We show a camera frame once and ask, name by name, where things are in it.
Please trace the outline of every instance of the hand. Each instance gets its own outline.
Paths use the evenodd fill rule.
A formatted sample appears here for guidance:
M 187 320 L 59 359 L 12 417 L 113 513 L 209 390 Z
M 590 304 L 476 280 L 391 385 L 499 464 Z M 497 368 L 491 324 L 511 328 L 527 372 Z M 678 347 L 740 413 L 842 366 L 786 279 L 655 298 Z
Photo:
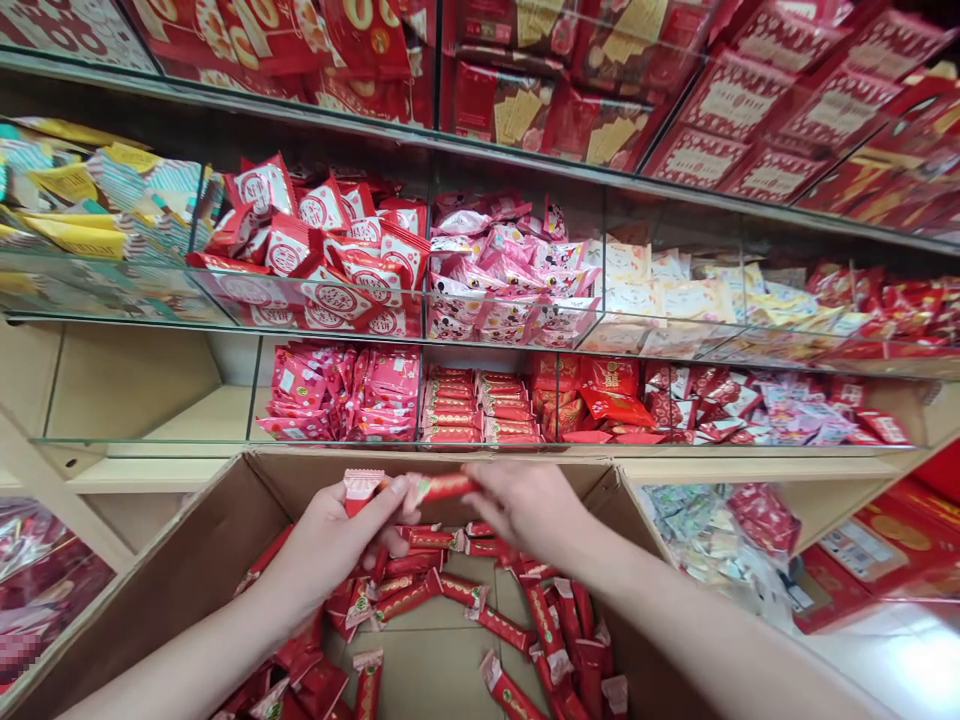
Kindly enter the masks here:
M 395 478 L 354 518 L 348 518 L 343 507 L 343 483 L 320 490 L 253 587 L 270 588 L 275 598 L 290 605 L 291 612 L 306 617 L 346 579 L 361 555 L 364 567 L 373 568 L 378 543 L 392 557 L 404 557 L 410 546 L 394 524 L 420 520 L 419 511 L 399 512 L 408 486 L 406 478 Z M 378 543 L 371 545 L 374 539 Z
M 497 535 L 565 572 L 579 574 L 603 525 L 580 502 L 556 465 L 541 462 L 472 463 L 464 471 L 486 492 L 464 502 Z

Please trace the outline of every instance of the left hand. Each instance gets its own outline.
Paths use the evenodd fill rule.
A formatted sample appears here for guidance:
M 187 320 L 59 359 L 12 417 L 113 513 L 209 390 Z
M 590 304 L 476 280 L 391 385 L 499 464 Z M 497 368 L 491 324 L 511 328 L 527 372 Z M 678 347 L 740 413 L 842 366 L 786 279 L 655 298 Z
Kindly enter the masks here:
M 363 555 L 372 569 L 376 559 L 374 539 L 386 545 L 391 557 L 404 557 L 410 550 L 394 524 L 415 524 L 419 511 L 399 512 L 409 483 L 394 478 L 354 518 L 348 518 L 343 501 L 346 490 L 337 483 L 313 496 L 290 537 L 254 587 L 268 587 L 271 594 L 307 617 L 350 574 Z

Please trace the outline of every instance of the tile floor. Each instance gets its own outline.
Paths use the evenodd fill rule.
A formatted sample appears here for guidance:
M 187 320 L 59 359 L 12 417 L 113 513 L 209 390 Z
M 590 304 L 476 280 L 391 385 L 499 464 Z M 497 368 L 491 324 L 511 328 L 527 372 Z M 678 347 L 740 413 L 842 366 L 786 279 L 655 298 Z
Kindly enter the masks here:
M 960 718 L 960 604 L 881 603 L 800 641 L 904 720 Z

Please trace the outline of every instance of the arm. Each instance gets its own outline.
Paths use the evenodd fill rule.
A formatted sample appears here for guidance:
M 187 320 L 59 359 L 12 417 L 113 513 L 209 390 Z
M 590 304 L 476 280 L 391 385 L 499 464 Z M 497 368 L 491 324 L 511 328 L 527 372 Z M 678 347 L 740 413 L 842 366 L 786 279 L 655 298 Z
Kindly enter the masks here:
M 343 509 L 343 485 L 321 490 L 283 548 L 253 586 L 60 720 L 205 720 L 339 585 L 371 540 L 402 557 L 407 543 L 390 523 L 406 493 L 380 493 L 355 518 Z M 416 517 L 403 518 L 417 522 Z M 370 557 L 365 567 L 372 567 Z
M 487 493 L 467 501 L 498 534 L 601 596 L 722 716 L 896 717 L 791 638 L 601 524 L 556 466 L 488 463 L 468 473 Z

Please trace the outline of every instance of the open cardboard box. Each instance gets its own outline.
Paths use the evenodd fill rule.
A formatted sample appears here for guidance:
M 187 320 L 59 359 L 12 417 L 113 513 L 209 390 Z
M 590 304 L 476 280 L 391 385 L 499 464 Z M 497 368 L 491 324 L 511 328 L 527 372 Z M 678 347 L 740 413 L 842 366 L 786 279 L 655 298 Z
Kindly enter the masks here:
M 84 616 L 14 687 L 4 717 L 53 718 L 94 692 L 153 650 L 230 600 L 247 568 L 303 512 L 320 488 L 339 482 L 348 467 L 375 467 L 389 475 L 451 472 L 457 463 L 363 452 L 336 457 L 290 449 L 238 455 L 211 485 L 171 521 Z M 655 531 L 619 477 L 603 462 L 563 462 L 561 468 L 587 508 L 621 535 L 659 554 Z M 424 522 L 460 526 L 472 517 L 457 501 L 425 506 Z M 532 629 L 514 578 L 495 571 L 491 560 L 451 554 L 451 572 L 492 586 L 489 603 Z M 716 715 L 646 639 L 594 597 L 613 637 L 616 670 L 630 683 L 630 716 L 713 718 Z M 486 629 L 463 618 L 461 606 L 433 598 L 396 618 L 382 633 L 362 632 L 344 646 L 335 633 L 325 648 L 352 676 L 345 698 L 353 702 L 354 653 L 384 648 L 381 720 L 458 718 L 500 720 L 503 713 L 479 672 L 494 649 L 504 670 L 548 713 L 533 666 Z

